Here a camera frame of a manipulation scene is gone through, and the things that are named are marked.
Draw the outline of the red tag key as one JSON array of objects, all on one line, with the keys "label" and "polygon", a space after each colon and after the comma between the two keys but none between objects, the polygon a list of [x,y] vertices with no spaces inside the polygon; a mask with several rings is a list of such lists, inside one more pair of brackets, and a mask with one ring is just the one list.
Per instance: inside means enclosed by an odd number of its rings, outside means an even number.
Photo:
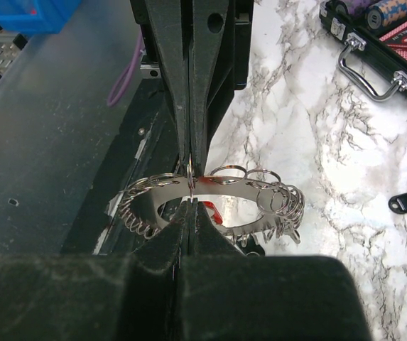
[{"label": "red tag key", "polygon": [[[202,184],[210,184],[212,186],[222,185],[220,181],[211,177],[200,176],[195,177],[194,180],[196,183],[200,182]],[[202,202],[203,205],[211,211],[210,219],[213,221],[213,223],[217,226],[222,226],[223,219],[215,204],[209,200],[203,200],[202,198],[200,198],[200,202]]]}]

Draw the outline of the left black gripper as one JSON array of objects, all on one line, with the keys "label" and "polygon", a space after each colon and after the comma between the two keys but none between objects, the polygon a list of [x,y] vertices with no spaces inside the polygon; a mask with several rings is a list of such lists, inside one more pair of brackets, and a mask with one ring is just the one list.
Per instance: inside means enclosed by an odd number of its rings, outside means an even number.
[{"label": "left black gripper", "polygon": [[187,166],[191,153],[194,173],[201,176],[210,91],[246,87],[253,3],[132,1],[131,7],[148,61],[158,64],[170,93],[181,166]]}]

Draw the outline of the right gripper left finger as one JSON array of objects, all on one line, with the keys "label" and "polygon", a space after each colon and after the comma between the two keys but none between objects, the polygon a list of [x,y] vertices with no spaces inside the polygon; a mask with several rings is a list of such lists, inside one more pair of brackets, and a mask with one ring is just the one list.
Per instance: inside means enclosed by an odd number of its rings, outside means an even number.
[{"label": "right gripper left finger", "polygon": [[130,254],[0,254],[0,340],[177,340],[190,211]]}]

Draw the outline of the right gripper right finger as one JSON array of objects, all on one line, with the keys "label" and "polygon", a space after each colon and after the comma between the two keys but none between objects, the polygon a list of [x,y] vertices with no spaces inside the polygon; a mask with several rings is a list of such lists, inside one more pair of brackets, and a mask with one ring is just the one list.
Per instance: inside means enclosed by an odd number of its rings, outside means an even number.
[{"label": "right gripper right finger", "polygon": [[354,279],[329,256],[244,256],[199,203],[176,213],[183,230],[179,340],[370,340]]}]

